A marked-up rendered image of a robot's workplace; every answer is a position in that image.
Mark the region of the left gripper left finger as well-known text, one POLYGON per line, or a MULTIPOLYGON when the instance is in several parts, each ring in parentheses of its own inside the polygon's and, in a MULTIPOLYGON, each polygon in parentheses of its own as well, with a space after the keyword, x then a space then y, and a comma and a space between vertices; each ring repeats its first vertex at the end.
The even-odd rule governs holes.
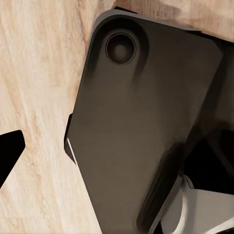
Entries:
POLYGON ((25 149, 21 130, 0 135, 0 188, 25 149))

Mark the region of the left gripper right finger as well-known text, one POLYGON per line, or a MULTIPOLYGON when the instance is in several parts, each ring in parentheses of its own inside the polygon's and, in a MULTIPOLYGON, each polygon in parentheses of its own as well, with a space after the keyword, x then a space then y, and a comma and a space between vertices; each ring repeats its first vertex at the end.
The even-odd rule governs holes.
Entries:
POLYGON ((222 130, 218 147, 234 169, 234 132, 222 130))

